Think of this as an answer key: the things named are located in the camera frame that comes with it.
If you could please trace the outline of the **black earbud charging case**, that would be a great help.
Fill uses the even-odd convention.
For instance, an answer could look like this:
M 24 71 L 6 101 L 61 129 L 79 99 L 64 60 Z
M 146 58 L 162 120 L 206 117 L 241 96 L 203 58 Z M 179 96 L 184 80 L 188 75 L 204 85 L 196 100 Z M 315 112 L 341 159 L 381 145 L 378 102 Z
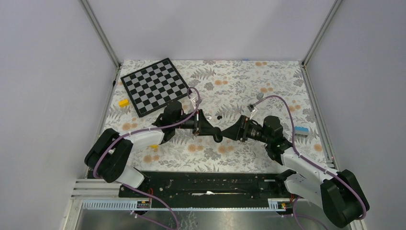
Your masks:
M 221 142 L 223 141 L 223 136 L 222 136 L 222 134 L 221 134 L 221 131 L 216 132 L 216 133 L 213 135 L 213 139 L 214 139 L 214 141 L 215 141 L 216 143 L 221 143 Z

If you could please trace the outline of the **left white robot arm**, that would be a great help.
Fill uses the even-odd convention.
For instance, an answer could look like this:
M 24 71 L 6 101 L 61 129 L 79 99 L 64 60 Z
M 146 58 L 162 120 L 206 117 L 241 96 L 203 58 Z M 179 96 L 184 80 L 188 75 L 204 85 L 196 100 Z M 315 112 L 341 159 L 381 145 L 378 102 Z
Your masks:
M 168 142 L 177 128 L 190 129 L 196 136 L 212 136 L 217 143 L 223 140 L 220 128 L 212 126 L 202 110 L 186 114 L 181 103 L 174 101 L 148 128 L 127 134 L 120 134 L 112 128 L 103 131 L 84 163 L 93 170 L 94 177 L 100 177 L 107 183 L 128 185 L 135 196 L 142 197 L 147 194 L 149 185 L 144 181 L 143 173 L 127 165 L 130 153 Z

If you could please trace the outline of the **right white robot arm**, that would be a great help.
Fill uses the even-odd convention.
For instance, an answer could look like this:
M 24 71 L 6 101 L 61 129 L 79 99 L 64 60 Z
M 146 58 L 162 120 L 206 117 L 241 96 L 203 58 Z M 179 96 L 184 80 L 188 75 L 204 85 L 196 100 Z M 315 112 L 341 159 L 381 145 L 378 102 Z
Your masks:
M 323 209 L 335 226 L 343 228 L 364 215 L 370 205 L 356 176 L 349 170 L 338 171 L 324 167 L 304 155 L 296 153 L 292 142 L 283 135 L 283 127 L 276 116 L 265 117 L 263 124 L 242 115 L 221 135 L 236 141 L 253 139 L 265 143 L 268 156 L 288 168 L 279 174 L 275 193 L 301 196 Z

